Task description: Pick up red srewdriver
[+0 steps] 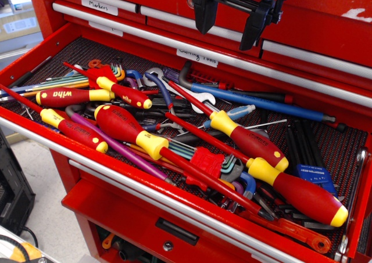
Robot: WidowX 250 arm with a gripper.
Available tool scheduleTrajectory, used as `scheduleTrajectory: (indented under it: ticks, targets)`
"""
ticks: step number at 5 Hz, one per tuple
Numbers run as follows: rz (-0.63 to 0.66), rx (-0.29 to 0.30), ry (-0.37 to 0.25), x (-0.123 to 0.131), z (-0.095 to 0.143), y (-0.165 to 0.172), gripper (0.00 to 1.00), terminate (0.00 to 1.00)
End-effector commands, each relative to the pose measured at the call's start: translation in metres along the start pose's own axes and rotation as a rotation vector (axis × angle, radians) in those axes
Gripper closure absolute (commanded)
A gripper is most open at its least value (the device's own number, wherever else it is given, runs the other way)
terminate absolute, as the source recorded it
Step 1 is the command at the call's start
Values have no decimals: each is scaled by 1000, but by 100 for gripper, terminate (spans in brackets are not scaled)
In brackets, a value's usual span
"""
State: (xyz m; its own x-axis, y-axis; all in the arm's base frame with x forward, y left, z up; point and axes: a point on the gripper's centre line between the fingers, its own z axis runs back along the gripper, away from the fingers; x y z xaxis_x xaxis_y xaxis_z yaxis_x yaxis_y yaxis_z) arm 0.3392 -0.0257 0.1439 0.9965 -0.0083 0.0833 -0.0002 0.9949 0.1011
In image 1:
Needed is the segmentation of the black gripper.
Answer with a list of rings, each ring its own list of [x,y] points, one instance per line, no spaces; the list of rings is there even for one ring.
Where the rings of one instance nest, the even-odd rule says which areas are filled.
[[[193,0],[196,28],[206,34],[214,26],[220,3],[248,13],[239,46],[241,51],[247,51],[254,46],[271,21],[279,21],[284,1],[286,0]]]

